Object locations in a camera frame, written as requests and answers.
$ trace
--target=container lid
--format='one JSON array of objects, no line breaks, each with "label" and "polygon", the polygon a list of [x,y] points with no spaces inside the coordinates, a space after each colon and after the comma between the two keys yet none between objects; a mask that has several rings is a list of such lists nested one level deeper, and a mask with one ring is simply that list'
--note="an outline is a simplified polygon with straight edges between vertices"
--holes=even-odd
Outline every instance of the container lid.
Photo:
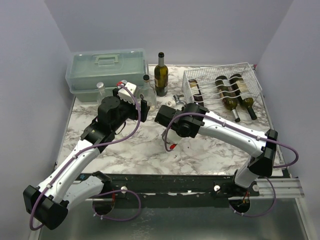
[{"label": "container lid", "polygon": [[73,53],[66,79],[144,73],[145,51],[124,49]]}]

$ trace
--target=cable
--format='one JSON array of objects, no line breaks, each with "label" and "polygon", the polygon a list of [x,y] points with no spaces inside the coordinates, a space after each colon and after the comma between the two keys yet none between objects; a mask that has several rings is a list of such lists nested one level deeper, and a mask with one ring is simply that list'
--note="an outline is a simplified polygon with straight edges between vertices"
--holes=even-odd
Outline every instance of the cable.
[{"label": "cable", "polygon": [[[137,120],[137,123],[136,123],[136,126],[134,128],[134,130],[128,135],[128,136],[125,136],[124,138],[122,139],[119,139],[119,140],[116,140],[116,141],[111,141],[111,142],[105,142],[105,143],[100,143],[100,144],[96,144],[96,145],[92,145],[92,146],[89,146],[89,147],[86,147],[82,150],[80,150],[78,153],[76,153],[74,156],[77,158],[79,155],[81,155],[82,153],[90,150],[90,149],[93,149],[93,148],[98,148],[98,147],[103,147],[103,146],[108,146],[108,145],[111,145],[111,144],[117,144],[117,143],[120,143],[122,141],[125,141],[127,140],[128,138],[130,138],[133,134],[136,133],[136,131],[138,130],[139,128],[139,125],[140,125],[140,122],[141,122],[141,112],[140,112],[140,106],[139,106],[139,103],[137,101],[137,99],[135,98],[135,96],[128,90],[128,88],[126,88],[125,86],[123,85],[119,85],[119,87],[123,88],[124,90],[126,90],[129,95],[131,96],[131,98],[133,99],[134,101],[134,104],[135,104],[135,107],[137,109],[137,112],[138,112],[138,120]],[[66,168],[73,162],[73,160],[75,160],[74,157],[70,158],[69,161],[60,169],[60,171],[54,176],[54,178],[49,182],[48,185],[52,186],[53,183],[58,179],[58,177],[60,177],[60,175],[64,172],[64,170],[66,170]],[[33,220],[34,220],[34,216],[35,216],[35,212],[36,212],[36,209],[38,207],[38,204],[41,200],[41,198],[45,195],[45,193],[48,191],[48,187],[45,187],[43,189],[43,191],[40,193],[39,197],[36,199],[34,205],[33,205],[33,208],[31,210],[31,214],[30,214],[30,220],[29,220],[29,227],[32,231],[36,231],[36,230],[39,230],[40,228],[43,227],[44,224],[41,224],[37,227],[34,227],[33,225]]]},{"label": "cable", "polygon": [[242,217],[247,217],[247,218],[257,218],[257,217],[262,217],[268,213],[270,213],[272,211],[272,209],[274,209],[275,205],[276,205],[276,202],[277,202],[277,196],[276,196],[276,190],[275,190],[275,187],[274,185],[272,184],[272,182],[269,180],[269,178],[267,177],[264,177],[271,185],[271,188],[272,188],[272,191],[273,191],[273,202],[272,202],[272,205],[269,207],[269,209],[263,213],[260,213],[260,214],[255,214],[255,215],[250,215],[250,214],[244,214],[244,213],[241,213],[241,212],[238,212],[236,211],[230,204],[229,204],[229,207],[233,210],[233,212],[235,214],[238,214]]},{"label": "cable", "polygon": [[113,193],[120,193],[120,192],[131,193],[138,200],[138,211],[135,213],[135,215],[133,215],[132,217],[129,217],[129,218],[113,218],[113,217],[109,217],[109,216],[106,216],[106,215],[99,215],[99,214],[97,214],[95,206],[93,205],[92,206],[92,209],[94,211],[94,215],[93,216],[98,216],[98,217],[101,217],[101,218],[104,218],[104,219],[117,221],[117,222],[127,222],[127,221],[135,219],[137,216],[139,216],[139,214],[141,212],[141,200],[140,200],[140,197],[138,196],[138,194],[136,194],[134,191],[131,191],[131,190],[114,190],[114,191],[104,192],[104,193],[95,195],[94,197],[101,197],[101,196],[104,196],[104,195],[113,194]]},{"label": "cable", "polygon": [[[172,149],[168,149],[168,146],[167,146],[167,144],[166,144],[166,143],[167,143],[167,137],[168,137],[168,131],[169,131],[169,129],[171,128],[171,126],[172,126],[172,124],[174,123],[175,120],[177,120],[177,119],[179,119],[179,118],[181,118],[181,117],[184,117],[184,116],[197,116],[197,117],[206,118],[206,119],[209,119],[209,120],[211,120],[211,121],[214,121],[214,122],[216,122],[216,123],[218,123],[218,124],[221,124],[221,125],[224,124],[224,126],[230,128],[230,129],[232,129],[232,130],[235,130],[235,131],[237,131],[237,132],[239,132],[239,133],[241,133],[241,134],[244,134],[244,135],[246,135],[246,136],[249,136],[249,137],[251,137],[251,138],[256,139],[256,138],[258,137],[258,136],[254,135],[254,134],[252,134],[252,133],[246,132],[246,131],[244,131],[244,130],[242,130],[242,129],[238,129],[238,128],[235,127],[235,126],[232,126],[232,125],[230,125],[230,124],[228,124],[228,123],[225,123],[225,122],[223,122],[223,121],[220,121],[220,120],[218,120],[218,119],[215,119],[215,118],[213,118],[213,117],[211,117],[211,116],[208,116],[208,115],[205,115],[205,114],[201,114],[201,113],[195,113],[195,112],[185,112],[185,113],[181,113],[181,114],[175,116],[175,117],[170,121],[170,123],[168,124],[168,127],[167,127],[166,130],[165,130],[165,134],[164,134],[164,147],[165,147],[165,150],[166,150],[167,152],[171,152],[171,151],[172,151]],[[288,163],[288,164],[284,164],[284,165],[273,166],[273,168],[279,169],[279,168],[289,167],[289,166],[295,164],[295,163],[298,161],[298,159],[299,159],[299,154],[298,154],[297,150],[295,150],[293,147],[291,147],[291,146],[289,146],[289,145],[287,145],[287,144],[284,144],[284,143],[281,143],[281,142],[272,140],[272,139],[268,139],[268,138],[266,138],[266,137],[260,137],[260,139],[261,139],[261,140],[264,140],[264,141],[266,141],[266,142],[272,143],[272,144],[280,145],[280,146],[282,146],[282,147],[284,147],[284,148],[286,148],[286,149],[289,149],[289,150],[293,151],[293,153],[295,154],[295,159],[294,159],[292,162],[290,162],[290,163]]]}]

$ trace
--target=dark glass bottle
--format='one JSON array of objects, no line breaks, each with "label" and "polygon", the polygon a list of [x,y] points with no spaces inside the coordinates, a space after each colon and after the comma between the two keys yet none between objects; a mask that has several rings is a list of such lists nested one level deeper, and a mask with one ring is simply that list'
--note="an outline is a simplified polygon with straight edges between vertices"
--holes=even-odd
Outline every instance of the dark glass bottle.
[{"label": "dark glass bottle", "polygon": [[168,92],[168,68],[165,65],[165,54],[159,52],[158,65],[154,69],[154,85],[156,94],[163,97]]},{"label": "dark glass bottle", "polygon": [[195,79],[190,79],[189,80],[189,85],[190,85],[190,88],[191,88],[191,93],[193,95],[193,98],[194,98],[194,101],[201,105],[201,106],[205,106],[204,105],[204,99],[202,97],[202,93],[200,91],[200,88],[199,88],[199,85],[198,85],[198,82],[197,80]]},{"label": "dark glass bottle", "polygon": [[240,122],[240,117],[238,115],[238,112],[236,110],[236,107],[238,106],[237,100],[235,98],[231,98],[232,94],[230,92],[230,89],[225,86],[224,81],[227,80],[226,76],[218,76],[214,83],[218,88],[218,92],[220,93],[220,97],[222,98],[223,105],[226,109],[231,111],[234,115],[235,122],[238,123]]},{"label": "dark glass bottle", "polygon": [[247,92],[248,88],[244,82],[244,79],[242,78],[242,76],[240,74],[234,74],[230,77],[229,82],[231,85],[231,88],[235,91],[235,95],[237,96],[237,100],[239,102],[239,104],[244,107],[252,120],[256,120],[257,119],[257,115],[255,114],[255,111],[253,109],[253,104],[254,104],[254,99],[252,97],[246,97],[245,99],[243,99],[240,95],[241,92]]}]

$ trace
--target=box handle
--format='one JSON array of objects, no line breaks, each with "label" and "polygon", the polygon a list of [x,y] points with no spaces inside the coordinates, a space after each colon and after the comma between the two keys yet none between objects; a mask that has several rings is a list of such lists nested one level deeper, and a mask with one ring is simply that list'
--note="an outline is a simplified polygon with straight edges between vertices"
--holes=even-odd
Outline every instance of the box handle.
[{"label": "box handle", "polygon": [[99,65],[99,60],[101,59],[112,59],[114,58],[112,64],[114,65],[115,63],[118,63],[118,54],[108,54],[108,55],[99,55],[95,58],[95,62],[94,64],[98,64]]}]

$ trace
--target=clear glass bottle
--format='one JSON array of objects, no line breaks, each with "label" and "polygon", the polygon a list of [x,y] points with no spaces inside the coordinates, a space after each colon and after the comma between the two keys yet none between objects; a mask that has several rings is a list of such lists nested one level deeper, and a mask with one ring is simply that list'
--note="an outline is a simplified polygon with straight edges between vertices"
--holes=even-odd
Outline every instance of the clear glass bottle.
[{"label": "clear glass bottle", "polygon": [[103,82],[98,82],[96,84],[96,87],[99,90],[98,96],[96,97],[96,102],[100,105],[102,102],[102,99],[104,99],[105,97],[107,97],[106,94],[106,89],[105,89],[105,85]]},{"label": "clear glass bottle", "polygon": [[157,106],[157,93],[156,90],[150,84],[149,75],[143,76],[144,84],[139,90],[139,98],[147,101],[147,105],[150,106],[149,112],[156,110]]}]

